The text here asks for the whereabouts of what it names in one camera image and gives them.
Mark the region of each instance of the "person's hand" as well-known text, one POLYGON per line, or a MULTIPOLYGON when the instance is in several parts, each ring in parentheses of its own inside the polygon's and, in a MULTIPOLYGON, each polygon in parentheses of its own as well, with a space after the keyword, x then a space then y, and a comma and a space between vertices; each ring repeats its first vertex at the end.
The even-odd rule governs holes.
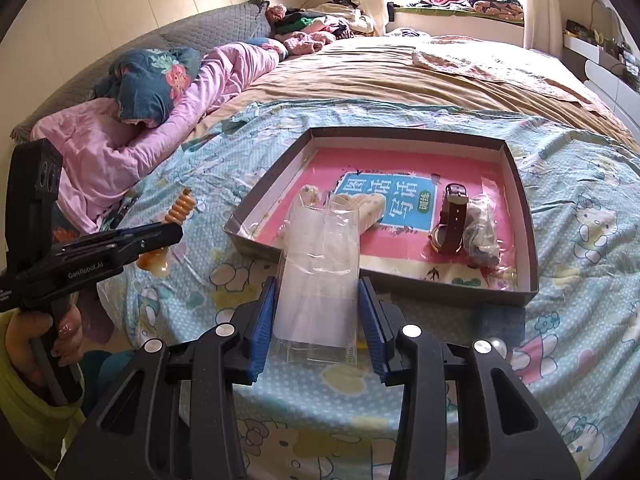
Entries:
MULTIPOLYGON (((34 310, 20 311, 11 318, 4 336, 9 361, 34 386, 44 387, 47 382, 36 364, 29 340, 45 335, 52 324, 53 318, 49 314, 34 310)), ((58 339, 51 353, 54 356, 60 355, 60 366, 74 364, 82 359, 82 319, 75 305, 60 320, 58 339)))

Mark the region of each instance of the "watch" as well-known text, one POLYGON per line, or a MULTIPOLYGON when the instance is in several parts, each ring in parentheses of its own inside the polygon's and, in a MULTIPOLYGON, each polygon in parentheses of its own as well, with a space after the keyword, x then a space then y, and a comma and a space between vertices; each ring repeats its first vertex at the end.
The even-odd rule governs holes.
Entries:
POLYGON ((431 247, 438 254, 453 256, 462 248, 468 202, 469 197, 462 184, 449 184, 445 188, 440 222, 431 232, 431 247))

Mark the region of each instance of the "gray headboard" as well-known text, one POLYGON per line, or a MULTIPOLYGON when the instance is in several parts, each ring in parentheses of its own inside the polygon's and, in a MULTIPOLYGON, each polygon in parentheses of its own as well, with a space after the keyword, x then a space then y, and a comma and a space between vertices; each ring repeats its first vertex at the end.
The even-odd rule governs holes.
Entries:
POLYGON ((161 48, 190 46, 203 55, 215 46, 249 38, 266 38, 271 27, 265 18, 269 2, 249 0, 221 9, 209 10, 156 28, 113 50, 89 65, 53 92, 33 114, 18 124, 11 132, 16 142, 27 142, 31 129, 41 118, 86 100, 88 91, 103 75, 115 57, 128 48, 161 48))

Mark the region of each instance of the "brown bedsheet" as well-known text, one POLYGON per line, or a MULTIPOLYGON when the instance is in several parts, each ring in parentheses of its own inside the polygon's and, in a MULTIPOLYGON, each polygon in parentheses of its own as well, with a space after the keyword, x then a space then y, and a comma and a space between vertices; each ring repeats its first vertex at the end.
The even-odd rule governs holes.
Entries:
POLYGON ((504 110, 537 115, 591 130, 626 144, 640 145, 632 134, 594 112, 505 83, 449 75, 412 64, 419 38, 355 38, 319 53, 288 59, 256 80, 238 97, 209 114, 196 127, 202 136, 212 124, 252 102, 296 99, 363 98, 421 105, 453 105, 467 110, 504 110))

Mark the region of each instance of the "blue patterned bedsheet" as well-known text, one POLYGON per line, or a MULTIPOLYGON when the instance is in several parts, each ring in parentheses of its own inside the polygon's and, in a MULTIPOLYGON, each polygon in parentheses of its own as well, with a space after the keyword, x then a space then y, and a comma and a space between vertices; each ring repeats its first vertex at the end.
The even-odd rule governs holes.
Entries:
MULTIPOLYGON (((532 212, 540 293, 526 338, 507 359, 542 404, 586 477, 640 400, 640 158, 606 137, 538 117, 365 100, 253 104, 187 143, 142 180, 122 227, 159 219, 184 186, 198 207, 171 249, 164 280, 135 265, 98 286, 111 319, 137 347, 200 336, 255 299, 267 262, 239 256, 222 226, 267 168, 314 126, 413 126, 505 139, 532 212)), ((393 296, 408 320, 460 344, 472 313, 393 296)), ((284 364, 270 357, 236 388, 238 428, 256 479, 384 479, 402 389, 358 365, 284 364)), ((449 385, 449 475, 456 475, 456 396, 449 385)))

